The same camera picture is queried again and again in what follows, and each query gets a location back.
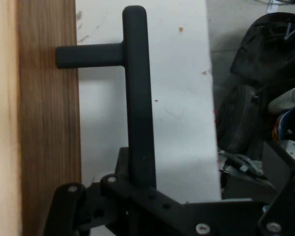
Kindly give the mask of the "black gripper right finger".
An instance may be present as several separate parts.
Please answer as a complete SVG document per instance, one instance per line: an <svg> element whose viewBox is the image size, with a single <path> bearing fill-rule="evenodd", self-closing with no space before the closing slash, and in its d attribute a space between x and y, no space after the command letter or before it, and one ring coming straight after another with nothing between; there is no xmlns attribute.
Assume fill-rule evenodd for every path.
<svg viewBox="0 0 295 236"><path fill-rule="evenodd" d="M263 172L278 194L258 221L263 236L295 236L295 160L277 142L263 147Z"/></svg>

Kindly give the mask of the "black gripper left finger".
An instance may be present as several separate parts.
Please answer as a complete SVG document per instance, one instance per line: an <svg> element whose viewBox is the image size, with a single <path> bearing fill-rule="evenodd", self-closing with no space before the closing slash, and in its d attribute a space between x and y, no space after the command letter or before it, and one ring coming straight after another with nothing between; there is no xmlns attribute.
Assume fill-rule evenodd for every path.
<svg viewBox="0 0 295 236"><path fill-rule="evenodd" d="M217 236L210 207L180 204L156 189L153 147L123 147L113 174L55 191L44 235L88 236L105 226L117 236Z"/></svg>

